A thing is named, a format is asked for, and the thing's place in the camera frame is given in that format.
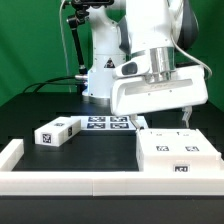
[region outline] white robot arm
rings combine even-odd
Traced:
[[[131,60],[114,70],[113,114],[186,108],[207,101],[204,68],[174,66],[175,48],[187,49],[197,37],[188,0],[126,0],[119,33],[121,49]]]

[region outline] white plastic casing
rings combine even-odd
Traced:
[[[119,49],[117,23],[108,18],[104,7],[90,8],[89,22],[93,40],[93,65],[88,71],[88,88],[84,96],[109,99],[114,67],[125,63]]]
[[[0,171],[12,171],[23,154],[23,140],[13,139],[0,153]]]
[[[136,157],[140,171],[215,173],[223,167],[221,153],[199,130],[145,129],[137,132]]]
[[[80,130],[80,118],[59,117],[35,130],[35,143],[49,146],[60,146]]]
[[[171,80],[147,83],[145,77],[116,80],[111,91],[111,112],[116,116],[161,111],[203,104],[208,99],[204,69],[177,69]]]
[[[167,0],[128,0],[126,19],[131,53],[158,47],[172,47],[171,17]]]

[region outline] white box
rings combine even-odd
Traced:
[[[223,166],[221,153],[199,130],[140,130],[136,157],[140,171],[157,174],[214,172]]]
[[[80,118],[59,117],[35,130],[35,143],[49,146],[60,146],[80,130]]]
[[[12,171],[23,154],[23,140],[13,139],[0,153],[0,171]]]

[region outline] black tabletop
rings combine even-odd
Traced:
[[[137,171],[134,131],[81,131],[58,149],[34,144],[34,130],[59,116],[110,116],[70,93],[26,93],[0,107],[0,150],[24,139],[14,171]],[[182,128],[181,109],[143,114],[151,128]],[[190,128],[224,152],[224,113],[193,107]],[[1,223],[223,223],[223,197],[14,197],[0,199]]]

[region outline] black qr-like marker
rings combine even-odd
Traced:
[[[128,122],[127,117],[110,117],[110,122]]]
[[[128,129],[128,123],[111,123],[110,124],[111,129]]]
[[[88,123],[87,128],[88,129],[105,129],[106,125],[105,123]]]
[[[175,166],[174,172],[189,172],[189,166]]]
[[[43,137],[43,143],[48,143],[48,144],[51,143],[51,134],[43,134],[42,137]]]
[[[198,152],[199,149],[197,146],[186,146],[188,152]]]
[[[89,122],[106,122],[106,117],[89,117]]]
[[[58,126],[58,127],[62,127],[62,126],[64,126],[65,124],[63,124],[63,123],[56,123],[54,126]]]
[[[72,127],[68,128],[68,137],[72,136]]]
[[[170,151],[168,146],[156,146],[157,151],[167,152]]]

